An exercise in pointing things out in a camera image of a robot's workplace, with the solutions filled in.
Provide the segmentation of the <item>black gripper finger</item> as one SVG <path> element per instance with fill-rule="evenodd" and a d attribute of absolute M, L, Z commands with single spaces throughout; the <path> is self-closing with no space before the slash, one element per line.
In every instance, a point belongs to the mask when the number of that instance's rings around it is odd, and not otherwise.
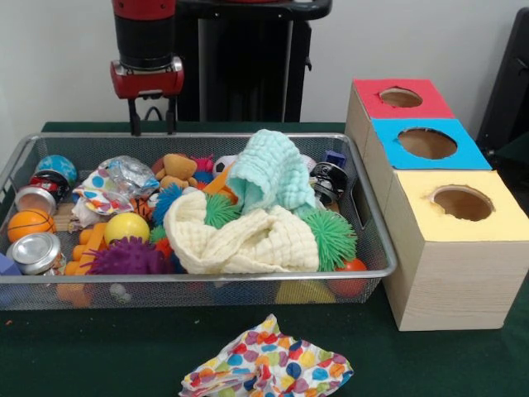
<path fill-rule="evenodd" d="M 167 132 L 172 135 L 176 128 L 177 98 L 168 98 L 168 108 L 165 114 Z"/>
<path fill-rule="evenodd" d="M 129 119 L 131 126 L 131 134 L 133 136 L 141 135 L 141 118 L 136 111 L 136 100 L 134 98 L 127 99 Z"/>

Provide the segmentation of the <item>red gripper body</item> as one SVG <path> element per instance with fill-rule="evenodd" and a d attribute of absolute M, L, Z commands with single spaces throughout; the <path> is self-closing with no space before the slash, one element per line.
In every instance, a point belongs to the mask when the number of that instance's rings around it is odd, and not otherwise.
<path fill-rule="evenodd" d="M 184 81 L 183 63 L 178 56 L 169 66 L 156 70 L 130 69 L 114 60 L 110 65 L 110 75 L 114 91 L 120 99 L 178 96 Z"/>

